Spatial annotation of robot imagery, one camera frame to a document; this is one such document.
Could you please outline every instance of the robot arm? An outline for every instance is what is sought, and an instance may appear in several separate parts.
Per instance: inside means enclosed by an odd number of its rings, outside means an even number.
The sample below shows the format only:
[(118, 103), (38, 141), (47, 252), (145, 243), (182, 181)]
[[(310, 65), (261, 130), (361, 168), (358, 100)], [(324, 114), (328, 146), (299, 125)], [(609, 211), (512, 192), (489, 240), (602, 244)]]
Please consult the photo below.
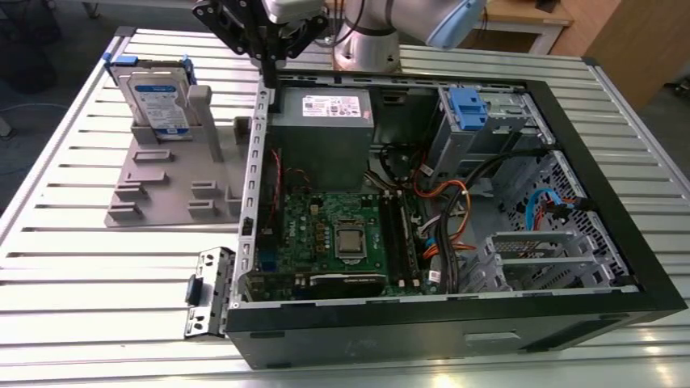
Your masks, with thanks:
[(267, 87), (329, 25), (322, 0), (202, 0), (194, 15), (237, 54), (249, 54)]
[(398, 32), (429, 46), (454, 49), (473, 30), (485, 6), (486, 0), (349, 0), (340, 44), (334, 48), (340, 68), (369, 72), (397, 70)]
[[(450, 49), (473, 29), (486, 0), (349, 0), (334, 55), (340, 68), (393, 71), (398, 31)], [(202, 0), (194, 15), (237, 54), (249, 54), (267, 87), (329, 26), (324, 0)]]

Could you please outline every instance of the power supply label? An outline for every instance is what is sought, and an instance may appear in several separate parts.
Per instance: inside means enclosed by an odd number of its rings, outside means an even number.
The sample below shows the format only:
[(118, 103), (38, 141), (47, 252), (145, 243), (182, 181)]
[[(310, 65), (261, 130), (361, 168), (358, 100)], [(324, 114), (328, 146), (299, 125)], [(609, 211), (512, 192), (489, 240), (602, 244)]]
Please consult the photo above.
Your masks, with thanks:
[(151, 128), (158, 133), (186, 133), (190, 124), (185, 110), (177, 104), (177, 88), (173, 85), (137, 85), (135, 91), (138, 105), (145, 110)]
[(362, 117), (360, 97), (306, 95), (302, 98), (303, 117)]

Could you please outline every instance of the aluminum workbench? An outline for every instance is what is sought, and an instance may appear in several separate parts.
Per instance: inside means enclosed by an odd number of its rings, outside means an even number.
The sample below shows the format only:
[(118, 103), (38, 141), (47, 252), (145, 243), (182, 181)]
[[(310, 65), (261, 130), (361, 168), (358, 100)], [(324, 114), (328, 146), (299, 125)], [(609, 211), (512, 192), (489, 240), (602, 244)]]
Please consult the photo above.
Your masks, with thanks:
[[(214, 90), (218, 124), (253, 114), (258, 72), (214, 35), (138, 30), (117, 36), (107, 52), (169, 60), (190, 55), (199, 83)], [(321, 48), (290, 62), (294, 68), (332, 65)], [(402, 49), (402, 68), (550, 84), (676, 286), (690, 298), (690, 185), (602, 70), (578, 58), (413, 46)], [(0, 221), (0, 384), (690, 385), (689, 310), (564, 352), (448, 361), (253, 371), (229, 341), (183, 342), (183, 299), (197, 254), (234, 247), (238, 227), (106, 229), (130, 124), (131, 112), (102, 61)]]

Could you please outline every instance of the computer chassis frame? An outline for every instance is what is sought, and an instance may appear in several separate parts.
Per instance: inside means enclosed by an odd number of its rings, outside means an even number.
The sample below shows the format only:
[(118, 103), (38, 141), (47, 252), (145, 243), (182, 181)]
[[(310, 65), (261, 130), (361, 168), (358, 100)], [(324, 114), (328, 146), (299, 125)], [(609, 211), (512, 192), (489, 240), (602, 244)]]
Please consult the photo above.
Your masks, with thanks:
[[(238, 252), (226, 255), (226, 262), (217, 262), (217, 265), (226, 266), (223, 271), (218, 272), (223, 273), (226, 278), (211, 282), (211, 290), (215, 290), (222, 299), (210, 299), (214, 301), (211, 315), (217, 319), (199, 325), (199, 330), (190, 330), (193, 322), (199, 321), (199, 316), (191, 309), (186, 329), (189, 338), (209, 335), (227, 337), (234, 341), (253, 368), (283, 368), (322, 363), (492, 354), (492, 347), (489, 352), (480, 351), (477, 345), (473, 350), (470, 341), (480, 341), (474, 344), (489, 344), (496, 340), (510, 340), (504, 338), (510, 337), (506, 333), (516, 333), (521, 327), (544, 327), (545, 323), (552, 326), (552, 330), (542, 330), (541, 338), (521, 346), (517, 351), (558, 350), (617, 327), (654, 321), (688, 308), (545, 82), (426, 74), (364, 74), (329, 70), (286, 70), (282, 72), (282, 82), (305, 87), (440, 87), (497, 84), (522, 87), (536, 103), (586, 195), (598, 205), (601, 222), (630, 270), (630, 284), (637, 285), (640, 292), (512, 298), (466, 298), (449, 295), (441, 296), (441, 300), (437, 298), (440, 296), (436, 296), (433, 302), (318, 305), (310, 302), (293, 302), (278, 308), (257, 308), (251, 303), (239, 303), (233, 297), (233, 287), (237, 287), (233, 279), (238, 279), (254, 267), (267, 118), (271, 102), (277, 98), (277, 91), (267, 89), (261, 82), (247, 153)], [(500, 333), (498, 337), (474, 332), (481, 330), (477, 327), (494, 327), (492, 330), (493, 333)], [(456, 332), (462, 336), (458, 341), (468, 346), (464, 345), (464, 349), (458, 351), (453, 350), (453, 346), (448, 348), (437, 339), (438, 333), (442, 332), (446, 333), (444, 342), (448, 342), (449, 346), (456, 343), (452, 340)], [(426, 348), (424, 352), (409, 352), (410, 347), (401, 348), (402, 345), (396, 341), (401, 337), (409, 338), (410, 335), (422, 336), (421, 344), (436, 344), (438, 349), (434, 350), (432, 345), (428, 347), (432, 350)], [(313, 343), (313, 347), (305, 349), (309, 343)]]

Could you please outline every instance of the floor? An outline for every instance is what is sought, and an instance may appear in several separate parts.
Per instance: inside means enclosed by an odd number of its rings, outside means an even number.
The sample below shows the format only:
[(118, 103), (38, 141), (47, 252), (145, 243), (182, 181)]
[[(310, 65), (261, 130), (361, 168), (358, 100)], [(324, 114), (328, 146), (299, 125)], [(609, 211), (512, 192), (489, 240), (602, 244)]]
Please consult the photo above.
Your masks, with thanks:
[[(58, 106), (2, 110), (25, 103), (70, 106), (119, 26), (205, 31), (187, 10), (110, 5), (102, 5), (99, 10), (101, 18), (91, 20), (79, 2), (59, 1), (55, 16), (65, 37), (46, 48), (59, 70), (57, 87), (38, 95), (22, 95), (0, 81), (0, 114), (17, 131), (15, 137), (0, 141), (0, 213), (65, 115), (65, 109)], [(641, 116), (684, 173), (690, 176), (690, 99), (681, 99), (671, 89), (664, 89)]]

